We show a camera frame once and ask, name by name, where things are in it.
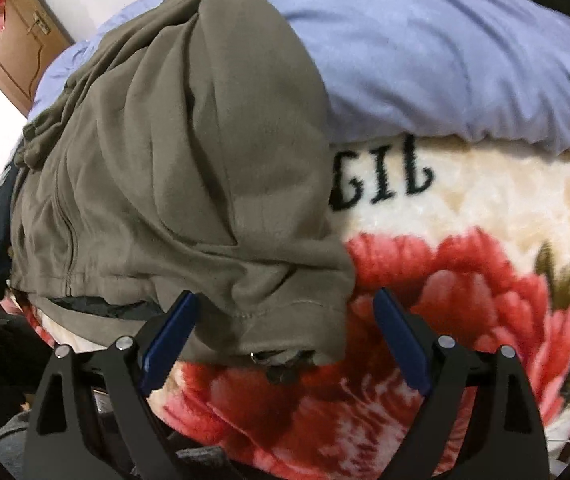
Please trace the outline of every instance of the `metal screw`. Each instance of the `metal screw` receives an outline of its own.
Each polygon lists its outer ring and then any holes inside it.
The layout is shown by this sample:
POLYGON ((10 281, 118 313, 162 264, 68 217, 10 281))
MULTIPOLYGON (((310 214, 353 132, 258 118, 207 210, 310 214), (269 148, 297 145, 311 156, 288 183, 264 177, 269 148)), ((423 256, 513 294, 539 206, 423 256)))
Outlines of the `metal screw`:
POLYGON ((454 341, 453 337, 442 335, 439 338, 439 346, 446 349, 454 348, 456 346, 456 341, 454 341))
POLYGON ((134 338, 126 335, 116 341, 116 348, 118 350, 129 350, 134 346, 134 338))
POLYGON ((54 354, 59 359, 62 359, 63 357, 67 357, 69 355, 70 350, 71 348, 69 347, 69 345, 61 345, 58 348, 56 348, 54 354))
POLYGON ((501 354, 503 354, 508 359, 512 359, 516 356, 516 350, 509 345, 501 346, 501 354))

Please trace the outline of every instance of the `gray fabric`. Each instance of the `gray fabric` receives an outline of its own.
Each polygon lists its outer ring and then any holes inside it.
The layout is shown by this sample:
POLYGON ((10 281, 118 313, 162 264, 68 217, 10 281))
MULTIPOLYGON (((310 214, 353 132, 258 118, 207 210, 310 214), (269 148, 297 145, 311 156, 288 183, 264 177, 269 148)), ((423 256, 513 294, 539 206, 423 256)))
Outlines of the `gray fabric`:
POLYGON ((0 429, 0 463, 16 480, 22 480, 22 462, 29 425, 30 412, 22 412, 0 429))
MULTIPOLYGON (((354 276, 329 223, 328 104, 266 0, 165 0, 112 30, 24 130, 12 287, 164 310, 202 292, 183 360, 341 359, 354 276)), ((63 325, 95 340, 107 320, 86 319, 63 325)))
MULTIPOLYGON (((30 411, 19 413, 0 429, 0 463, 16 480, 23 480, 23 460, 30 416, 30 411)), ((103 426, 107 428, 106 437, 110 449, 113 450, 115 447, 124 449, 124 443, 116 434, 116 426, 110 422, 105 424, 105 420, 113 420, 113 417, 111 415, 102 415, 101 417, 104 421, 103 426)), ((177 433, 170 437, 170 446, 177 449, 177 458, 187 466, 194 479, 276 480, 274 476, 258 469, 230 462, 220 447, 200 447, 199 444, 177 433)), ((130 469, 131 466, 127 467, 124 462, 124 460, 120 460, 119 465, 125 470, 130 469)), ((135 467, 131 472, 134 476, 139 477, 135 467)))

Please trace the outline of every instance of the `wooden door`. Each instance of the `wooden door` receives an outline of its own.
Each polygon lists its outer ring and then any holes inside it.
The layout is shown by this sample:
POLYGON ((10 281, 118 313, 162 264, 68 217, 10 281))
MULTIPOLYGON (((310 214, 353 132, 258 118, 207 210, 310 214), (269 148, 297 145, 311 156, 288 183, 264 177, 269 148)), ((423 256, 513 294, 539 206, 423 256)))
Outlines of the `wooden door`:
POLYGON ((7 0, 0 89, 25 117, 45 69, 69 45, 39 0, 7 0))

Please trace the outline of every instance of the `floral blanket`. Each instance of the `floral blanket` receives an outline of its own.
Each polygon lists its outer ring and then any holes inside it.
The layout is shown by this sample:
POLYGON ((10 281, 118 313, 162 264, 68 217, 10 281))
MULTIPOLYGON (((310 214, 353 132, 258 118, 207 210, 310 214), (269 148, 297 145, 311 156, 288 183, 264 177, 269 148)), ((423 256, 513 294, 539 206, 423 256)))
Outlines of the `floral blanket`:
MULTIPOLYGON (((342 148, 331 208, 357 269, 345 360, 288 386, 257 370, 177 363, 149 399, 162 420, 286 479, 378 478, 421 405, 373 320, 373 293, 386 286, 465 346, 513 346, 548 436, 566 425, 570 155, 453 137, 342 148)), ((36 310, 26 314, 50 342, 95 348, 36 310)), ((436 472, 454 464, 472 402, 470 392, 436 472)))

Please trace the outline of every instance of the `blue comforter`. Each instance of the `blue comforter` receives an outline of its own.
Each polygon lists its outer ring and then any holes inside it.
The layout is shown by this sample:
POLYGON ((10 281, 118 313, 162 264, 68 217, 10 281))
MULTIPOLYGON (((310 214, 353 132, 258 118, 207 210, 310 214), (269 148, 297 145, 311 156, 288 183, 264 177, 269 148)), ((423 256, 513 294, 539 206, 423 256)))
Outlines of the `blue comforter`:
MULTIPOLYGON (((570 150, 570 18, 530 0, 269 0, 316 62, 331 142, 411 132, 570 150)), ((30 120, 139 0, 52 63, 30 120)))

